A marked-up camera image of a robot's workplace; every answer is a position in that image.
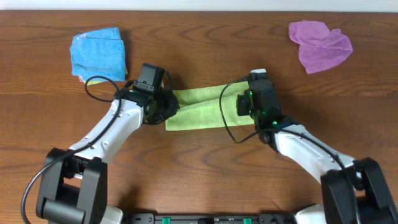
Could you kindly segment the green microfiber cloth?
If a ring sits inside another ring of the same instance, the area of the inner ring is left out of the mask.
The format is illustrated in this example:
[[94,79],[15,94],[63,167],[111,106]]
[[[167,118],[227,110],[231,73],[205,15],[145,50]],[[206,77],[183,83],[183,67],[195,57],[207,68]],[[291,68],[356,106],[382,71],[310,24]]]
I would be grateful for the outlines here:
[[180,109],[165,122],[168,131],[186,131],[253,124],[250,116],[238,116],[236,99],[248,89],[246,82],[190,90],[175,90]]

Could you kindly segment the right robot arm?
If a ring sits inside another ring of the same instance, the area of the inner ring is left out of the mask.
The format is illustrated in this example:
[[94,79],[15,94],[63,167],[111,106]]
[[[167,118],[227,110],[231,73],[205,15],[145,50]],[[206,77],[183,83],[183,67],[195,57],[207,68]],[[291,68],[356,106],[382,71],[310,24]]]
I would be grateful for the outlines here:
[[397,209],[379,164],[334,150],[282,114],[271,81],[250,81],[238,96],[237,111],[254,120],[264,144],[295,161],[321,185],[322,205],[297,212],[296,223],[397,223]]

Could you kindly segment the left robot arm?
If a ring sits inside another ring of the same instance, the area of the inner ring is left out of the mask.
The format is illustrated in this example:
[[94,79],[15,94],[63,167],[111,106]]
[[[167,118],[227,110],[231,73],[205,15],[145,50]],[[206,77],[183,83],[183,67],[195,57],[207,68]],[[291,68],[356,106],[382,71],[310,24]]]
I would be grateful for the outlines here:
[[120,223],[123,213],[108,206],[108,164],[143,123],[160,124],[179,105],[161,83],[127,82],[116,88],[110,108],[96,126],[67,150],[46,156],[36,215],[49,223]]

